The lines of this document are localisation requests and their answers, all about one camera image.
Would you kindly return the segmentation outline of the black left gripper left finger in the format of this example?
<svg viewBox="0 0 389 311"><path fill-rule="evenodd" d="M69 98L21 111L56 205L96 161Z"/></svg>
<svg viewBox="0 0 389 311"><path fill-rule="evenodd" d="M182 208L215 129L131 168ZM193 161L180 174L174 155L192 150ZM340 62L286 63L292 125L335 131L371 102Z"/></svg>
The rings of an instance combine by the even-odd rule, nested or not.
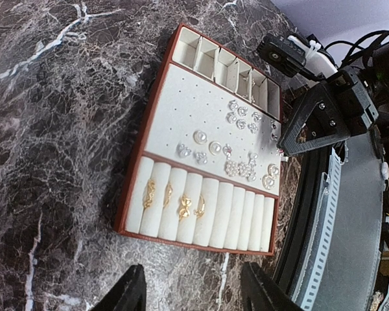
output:
<svg viewBox="0 0 389 311"><path fill-rule="evenodd" d="M142 265L130 266L111 290L97 303L95 310L146 310L147 283Z"/></svg>

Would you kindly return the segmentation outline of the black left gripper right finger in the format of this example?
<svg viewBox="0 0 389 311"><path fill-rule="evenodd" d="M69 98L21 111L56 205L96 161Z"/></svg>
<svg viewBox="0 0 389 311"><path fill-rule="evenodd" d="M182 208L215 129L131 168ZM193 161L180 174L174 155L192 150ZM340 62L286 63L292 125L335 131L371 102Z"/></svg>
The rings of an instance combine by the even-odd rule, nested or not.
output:
<svg viewBox="0 0 389 311"><path fill-rule="evenodd" d="M242 265L241 295L243 310L302 311L256 262Z"/></svg>

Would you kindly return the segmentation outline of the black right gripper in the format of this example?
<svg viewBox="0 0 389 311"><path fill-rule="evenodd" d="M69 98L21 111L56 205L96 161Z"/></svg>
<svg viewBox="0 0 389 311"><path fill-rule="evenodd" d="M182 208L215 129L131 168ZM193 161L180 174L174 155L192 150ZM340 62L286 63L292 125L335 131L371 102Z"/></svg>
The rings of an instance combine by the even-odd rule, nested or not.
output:
<svg viewBox="0 0 389 311"><path fill-rule="evenodd" d="M375 79L365 69L339 69L293 100L286 128L277 142L295 156L366 133L378 119Z"/></svg>

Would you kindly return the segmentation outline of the red jewelry tray insert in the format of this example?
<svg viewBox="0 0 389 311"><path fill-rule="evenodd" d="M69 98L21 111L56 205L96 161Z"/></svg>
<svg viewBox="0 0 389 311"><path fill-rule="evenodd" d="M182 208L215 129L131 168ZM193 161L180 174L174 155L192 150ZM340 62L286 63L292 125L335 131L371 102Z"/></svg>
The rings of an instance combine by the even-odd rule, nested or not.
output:
<svg viewBox="0 0 389 311"><path fill-rule="evenodd" d="M132 151L114 229L208 251L273 255L281 89L191 27L172 35Z"/></svg>

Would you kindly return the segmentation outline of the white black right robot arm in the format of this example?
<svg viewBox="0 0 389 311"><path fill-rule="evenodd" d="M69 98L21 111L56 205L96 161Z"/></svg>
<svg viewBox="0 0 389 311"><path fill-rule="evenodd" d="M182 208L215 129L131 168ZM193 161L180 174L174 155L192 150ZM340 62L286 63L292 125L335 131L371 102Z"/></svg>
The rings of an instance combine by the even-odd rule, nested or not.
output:
<svg viewBox="0 0 389 311"><path fill-rule="evenodd" d="M367 48L352 52L330 77L294 101L277 143L288 156L302 154L366 133L389 99L389 31Z"/></svg>

